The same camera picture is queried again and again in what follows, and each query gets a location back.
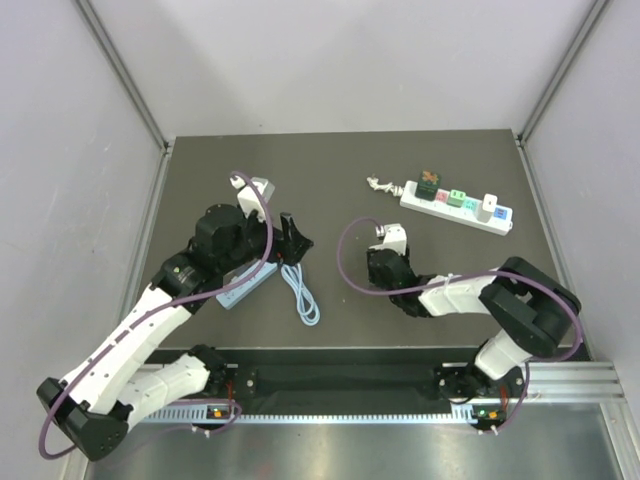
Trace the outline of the dark green charger cube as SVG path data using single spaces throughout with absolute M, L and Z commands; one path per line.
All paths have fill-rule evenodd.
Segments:
M 434 201 L 441 185 L 439 173 L 423 170 L 416 182 L 415 196 L 426 201 Z

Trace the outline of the light green plug adapter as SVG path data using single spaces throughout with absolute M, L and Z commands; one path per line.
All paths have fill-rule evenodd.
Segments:
M 447 197 L 447 204 L 455 208 L 461 208 L 466 200 L 466 193 L 461 190 L 452 189 Z

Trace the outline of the white 80W charger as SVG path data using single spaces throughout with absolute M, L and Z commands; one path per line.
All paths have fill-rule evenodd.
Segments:
M 479 222 L 487 223 L 489 222 L 496 211 L 498 198 L 494 194 L 486 193 L 479 203 L 476 218 Z

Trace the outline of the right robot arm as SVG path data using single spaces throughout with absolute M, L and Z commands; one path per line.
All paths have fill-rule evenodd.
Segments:
M 570 328 L 583 340 L 581 302 L 553 277 L 522 257 L 512 256 L 481 275 L 417 275 L 409 254 L 371 247 L 366 253 L 369 283 L 390 293 L 390 301 L 412 317 L 452 314 L 491 316 L 500 331 L 485 341 L 453 386 L 455 396 L 473 399 L 498 389 L 514 368 L 558 356 Z

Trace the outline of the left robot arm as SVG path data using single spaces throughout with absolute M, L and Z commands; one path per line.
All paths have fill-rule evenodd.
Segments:
M 216 295 L 224 277 L 261 259 L 295 266 L 313 242 L 292 215 L 280 227 L 238 206 L 210 207 L 185 249 L 167 259 L 132 311 L 105 342 L 61 379 L 47 378 L 36 395 L 55 424 L 93 462 L 110 455 L 145 417 L 184 397 L 223 396 L 231 374 L 226 361 L 196 345 L 173 363 L 136 375 L 156 348 Z

